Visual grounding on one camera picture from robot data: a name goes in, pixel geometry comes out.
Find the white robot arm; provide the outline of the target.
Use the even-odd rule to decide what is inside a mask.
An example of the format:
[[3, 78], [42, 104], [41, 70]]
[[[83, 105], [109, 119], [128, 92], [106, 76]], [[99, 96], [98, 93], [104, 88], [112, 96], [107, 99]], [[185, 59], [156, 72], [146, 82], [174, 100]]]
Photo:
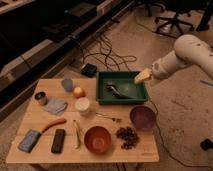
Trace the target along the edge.
[[198, 37], [186, 34], [175, 41], [171, 52], [156, 60], [150, 68], [139, 72], [134, 78], [134, 83], [139, 84], [146, 80], [160, 82], [191, 65], [197, 65], [213, 79], [213, 51], [211, 47]]

